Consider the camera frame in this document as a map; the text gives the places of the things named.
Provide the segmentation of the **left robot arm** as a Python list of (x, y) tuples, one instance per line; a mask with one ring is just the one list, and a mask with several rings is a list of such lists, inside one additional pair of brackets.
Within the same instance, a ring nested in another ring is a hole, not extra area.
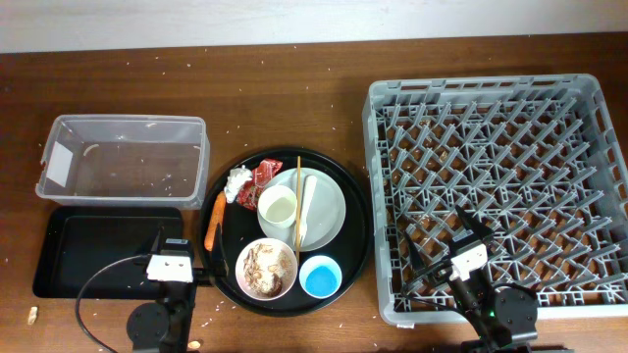
[(138, 306), (127, 321), (127, 335), (133, 352), (186, 352), (191, 330), (196, 291), (214, 286), (226, 277), (229, 267), (224, 257), (222, 227), (217, 226), (207, 251), (210, 264), (193, 266), (191, 242), (168, 238), (159, 230), (149, 251), (137, 262), (145, 267), (145, 277), (158, 285), (158, 298)]

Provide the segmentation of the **blue cup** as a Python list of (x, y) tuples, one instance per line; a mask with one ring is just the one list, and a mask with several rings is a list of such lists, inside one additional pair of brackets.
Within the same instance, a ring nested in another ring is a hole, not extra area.
[(317, 255), (303, 263), (298, 279), (301, 288), (309, 296), (326, 299), (340, 289), (342, 271), (340, 265), (331, 257)]

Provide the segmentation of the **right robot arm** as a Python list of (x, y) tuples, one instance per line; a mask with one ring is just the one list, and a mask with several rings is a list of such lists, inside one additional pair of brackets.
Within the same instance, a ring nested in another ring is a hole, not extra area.
[(483, 268), (489, 263), (494, 232), (461, 207), (455, 211), (468, 235), (451, 240), (449, 253), (430, 265), (423, 262), (410, 242), (411, 276), (401, 295), (428, 304), (412, 293), (423, 283), (433, 288), (445, 284), (456, 305), (431, 305), (462, 316), (478, 334), (476, 340), (460, 344), (462, 352), (529, 352), (530, 342), (538, 338), (536, 291), (516, 283), (491, 283)]

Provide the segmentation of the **white cup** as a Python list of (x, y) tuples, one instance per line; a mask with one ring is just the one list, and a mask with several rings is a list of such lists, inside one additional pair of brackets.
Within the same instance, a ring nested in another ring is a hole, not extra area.
[(261, 193), (257, 211), (263, 221), (277, 228), (288, 228), (295, 221), (295, 192), (285, 185), (273, 185)]

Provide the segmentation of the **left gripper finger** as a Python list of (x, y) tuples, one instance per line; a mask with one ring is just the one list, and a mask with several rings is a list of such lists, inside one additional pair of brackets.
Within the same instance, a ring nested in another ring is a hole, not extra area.
[(162, 233), (163, 233), (163, 228), (158, 227), (154, 235), (150, 235), (140, 244), (140, 246), (135, 251), (135, 254), (145, 255), (145, 254), (155, 253), (160, 246)]
[(210, 251), (211, 270), (214, 277), (227, 277), (229, 274), (229, 266), (225, 259), (225, 250), (222, 241), (222, 225), (217, 224), (214, 239), (212, 242), (212, 250)]

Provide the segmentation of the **grey plate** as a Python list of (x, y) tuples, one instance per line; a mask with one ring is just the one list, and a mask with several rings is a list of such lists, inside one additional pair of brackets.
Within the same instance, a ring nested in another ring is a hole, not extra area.
[[(311, 168), (301, 169), (301, 179), (315, 176), (318, 181), (313, 200), (307, 215), (307, 232), (301, 252), (314, 251), (331, 242), (340, 232), (344, 223), (346, 205), (340, 186), (327, 174)], [(296, 169), (279, 172), (267, 186), (285, 185), (296, 191)], [(277, 228), (266, 223), (258, 215), (262, 231), (268, 237), (279, 239), (294, 250), (294, 226)]]

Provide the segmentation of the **wooden chopstick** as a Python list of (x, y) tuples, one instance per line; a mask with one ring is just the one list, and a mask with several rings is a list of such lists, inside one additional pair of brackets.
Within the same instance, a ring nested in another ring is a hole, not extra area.
[(297, 181), (297, 189), (296, 189), (296, 217), (295, 217), (295, 228), (294, 228), (294, 246), (295, 246), (295, 258), (297, 266), (300, 260), (300, 213), (301, 213), (301, 198), (302, 198), (302, 183), (301, 183), (301, 157), (297, 156), (297, 172), (296, 172), (296, 181)]

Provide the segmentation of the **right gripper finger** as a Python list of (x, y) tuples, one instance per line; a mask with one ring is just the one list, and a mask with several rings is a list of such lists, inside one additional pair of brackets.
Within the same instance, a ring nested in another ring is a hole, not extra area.
[(480, 240), (493, 240), (494, 232), (490, 227), (476, 220), (470, 213), (463, 210), (460, 206), (455, 206), (458, 219), (461, 220), (465, 229), (470, 230)]
[(417, 273), (422, 270), (425, 265), (423, 260), (419, 254), (419, 250), (416, 247), (415, 242), (411, 239), (410, 234), (406, 231), (404, 234), (404, 239), (407, 242), (407, 248), (409, 253), (409, 264), (413, 273)]

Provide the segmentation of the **white plastic fork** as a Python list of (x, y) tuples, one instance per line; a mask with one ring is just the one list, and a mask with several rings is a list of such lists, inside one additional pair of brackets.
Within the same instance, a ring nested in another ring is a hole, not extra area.
[(315, 176), (307, 176), (304, 179), (303, 194), (301, 198), (301, 210), (298, 226), (295, 228), (295, 248), (300, 249), (307, 232), (307, 215), (313, 200), (318, 179)]

